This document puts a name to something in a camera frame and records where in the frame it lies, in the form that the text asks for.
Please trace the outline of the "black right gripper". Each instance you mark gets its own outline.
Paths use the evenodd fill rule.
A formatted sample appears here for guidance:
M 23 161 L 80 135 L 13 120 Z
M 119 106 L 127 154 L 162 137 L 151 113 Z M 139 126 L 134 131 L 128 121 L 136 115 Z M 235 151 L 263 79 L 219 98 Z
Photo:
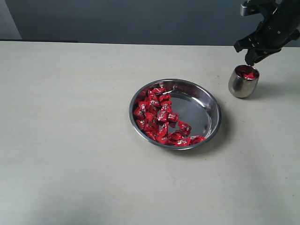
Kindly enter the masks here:
M 238 40 L 236 52 L 247 49 L 245 62 L 254 65 L 265 58 L 280 52 L 281 48 L 300 37 L 300 2 L 283 0 L 275 11 L 263 17 L 256 30 L 245 38 Z

